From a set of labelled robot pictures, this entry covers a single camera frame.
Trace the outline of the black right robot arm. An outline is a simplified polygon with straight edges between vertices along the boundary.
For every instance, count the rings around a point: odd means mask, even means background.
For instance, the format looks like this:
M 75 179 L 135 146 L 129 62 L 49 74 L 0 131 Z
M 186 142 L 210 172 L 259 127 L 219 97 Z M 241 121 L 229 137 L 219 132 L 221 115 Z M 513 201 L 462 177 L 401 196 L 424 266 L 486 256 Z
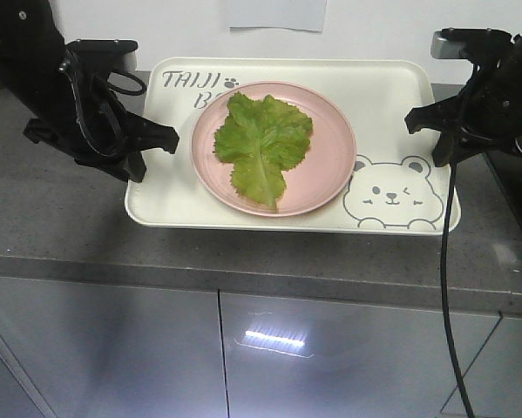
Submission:
M 405 118 L 411 133 L 439 132 L 431 153 L 435 166 L 454 165 L 489 151 L 522 158 L 522 35 L 445 28 L 434 33 L 430 53 L 435 59 L 473 65 L 457 95 L 414 108 Z

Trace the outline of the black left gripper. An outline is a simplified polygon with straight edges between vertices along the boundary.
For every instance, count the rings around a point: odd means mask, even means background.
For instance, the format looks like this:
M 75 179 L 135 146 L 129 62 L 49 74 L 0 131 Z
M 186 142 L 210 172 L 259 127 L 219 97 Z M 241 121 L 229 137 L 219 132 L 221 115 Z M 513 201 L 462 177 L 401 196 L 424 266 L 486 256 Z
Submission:
M 140 183 L 146 174 L 141 151 L 160 148 L 174 154 L 180 141 L 171 126 L 142 118 L 121 104 L 117 95 L 141 96 L 110 82 L 69 82 L 66 104 L 31 118 L 24 135 L 67 154 L 78 165 L 95 168 L 115 179 Z

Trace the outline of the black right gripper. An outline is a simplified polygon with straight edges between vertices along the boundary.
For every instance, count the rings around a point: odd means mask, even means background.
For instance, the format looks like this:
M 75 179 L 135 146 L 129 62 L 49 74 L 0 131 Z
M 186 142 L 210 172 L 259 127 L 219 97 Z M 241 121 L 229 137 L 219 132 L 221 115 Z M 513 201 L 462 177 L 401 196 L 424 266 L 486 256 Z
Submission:
M 490 150 L 522 152 L 522 64 L 476 65 L 460 96 L 414 107 L 404 118 L 409 134 L 442 132 L 431 153 L 436 167 Z

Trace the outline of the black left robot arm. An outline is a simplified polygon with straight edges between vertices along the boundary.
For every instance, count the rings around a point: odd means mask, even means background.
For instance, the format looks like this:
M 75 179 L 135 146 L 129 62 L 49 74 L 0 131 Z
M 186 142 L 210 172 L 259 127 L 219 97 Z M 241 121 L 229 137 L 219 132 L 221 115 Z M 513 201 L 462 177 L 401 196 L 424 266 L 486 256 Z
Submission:
M 139 183 L 146 173 L 142 153 L 175 153 L 180 138 L 118 99 L 146 92 L 126 66 L 137 48 L 133 40 L 66 43 L 49 2 L 0 1 L 0 83 L 34 115 L 24 135 L 79 165 Z

